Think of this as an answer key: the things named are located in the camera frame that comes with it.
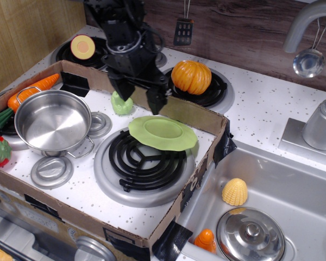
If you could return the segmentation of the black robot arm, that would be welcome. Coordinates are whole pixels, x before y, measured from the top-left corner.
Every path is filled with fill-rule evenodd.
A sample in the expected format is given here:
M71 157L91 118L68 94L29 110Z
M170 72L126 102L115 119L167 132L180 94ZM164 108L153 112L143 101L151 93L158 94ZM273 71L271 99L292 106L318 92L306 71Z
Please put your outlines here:
M168 79L156 65L164 41L144 21L144 5L144 1L84 1L105 34L102 60L114 89L125 101L137 86L146 89L148 105L157 115L167 104L169 93Z

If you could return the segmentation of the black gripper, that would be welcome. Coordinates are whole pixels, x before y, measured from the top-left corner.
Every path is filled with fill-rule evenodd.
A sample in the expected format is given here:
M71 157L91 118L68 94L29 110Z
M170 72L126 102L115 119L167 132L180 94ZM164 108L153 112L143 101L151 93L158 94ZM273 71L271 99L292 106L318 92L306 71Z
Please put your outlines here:
M113 52L107 48L101 58L108 67L110 83L120 98L130 98L136 86L146 89L147 102L153 115L159 114L168 99L168 80L155 65L155 58L160 52L161 46L149 49L141 45L123 52Z

